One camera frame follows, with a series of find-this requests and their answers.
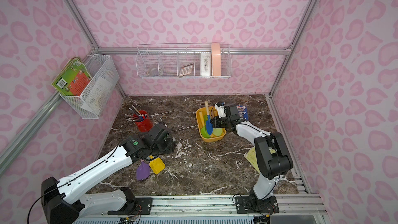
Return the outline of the light green shovel wooden handle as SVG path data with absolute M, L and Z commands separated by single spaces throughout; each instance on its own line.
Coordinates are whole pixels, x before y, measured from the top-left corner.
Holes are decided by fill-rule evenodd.
M 212 135 L 213 136 L 222 136 L 223 128 L 213 128 Z

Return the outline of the blue shovel wooden handle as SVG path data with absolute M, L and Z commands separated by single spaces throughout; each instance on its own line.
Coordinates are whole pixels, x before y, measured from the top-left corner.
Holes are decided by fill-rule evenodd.
M 211 117 L 210 117 L 210 109 L 209 109 L 209 103 L 208 101 L 205 101 L 205 108 L 206 108 L 206 114 L 207 114 L 207 120 L 206 120 L 206 131 L 208 135 L 212 135 L 213 132 L 213 126 L 210 122 Z

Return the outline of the yellow plastic scoop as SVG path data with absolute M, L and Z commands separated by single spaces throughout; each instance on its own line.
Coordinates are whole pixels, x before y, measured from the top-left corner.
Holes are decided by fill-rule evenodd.
M 165 164 L 159 157 L 149 156 L 149 165 L 154 174 L 159 174 L 165 169 Z

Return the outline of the purple plastic shovel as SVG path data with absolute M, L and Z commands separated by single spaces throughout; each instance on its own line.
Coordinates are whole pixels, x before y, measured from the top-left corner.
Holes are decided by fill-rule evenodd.
M 145 180 L 150 176 L 150 172 L 150 165 L 147 164 L 144 160 L 141 160 L 141 163 L 136 170 L 136 179 L 138 181 Z

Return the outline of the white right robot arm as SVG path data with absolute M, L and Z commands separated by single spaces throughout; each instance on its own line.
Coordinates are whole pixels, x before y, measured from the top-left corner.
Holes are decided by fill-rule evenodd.
M 224 128 L 254 145 L 260 175 L 251 194 L 259 201 L 269 199 L 282 176 L 293 168 L 283 135 L 254 126 L 239 114 L 237 105 L 218 102 L 215 109 L 218 115 L 210 121 L 214 128 Z

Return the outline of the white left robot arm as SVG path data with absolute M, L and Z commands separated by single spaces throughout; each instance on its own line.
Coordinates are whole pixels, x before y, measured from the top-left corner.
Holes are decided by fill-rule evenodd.
M 89 194 L 95 185 L 130 165 L 173 153 L 175 140 L 163 122 L 142 135 L 121 140 L 108 154 L 83 169 L 61 179 L 50 177 L 41 184 L 41 206 L 47 223 L 72 224 L 77 219 L 95 215 L 142 215 L 144 203 L 128 187 L 101 194 Z

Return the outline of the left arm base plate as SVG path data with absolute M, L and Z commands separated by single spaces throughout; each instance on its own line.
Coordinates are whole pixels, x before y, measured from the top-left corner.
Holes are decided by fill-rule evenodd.
M 108 211 L 108 215 L 149 215 L 152 208 L 153 198 L 137 198 L 128 187 L 119 189 L 124 194 L 126 202 L 116 211 Z

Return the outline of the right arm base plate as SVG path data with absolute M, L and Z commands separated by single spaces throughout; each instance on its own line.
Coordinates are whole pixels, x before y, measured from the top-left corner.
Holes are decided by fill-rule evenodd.
M 265 200 L 259 200 L 255 194 L 250 194 L 249 196 L 236 194 L 233 196 L 232 201 L 236 206 L 238 214 L 257 213 L 270 216 L 280 212 L 275 196 L 271 196 Z

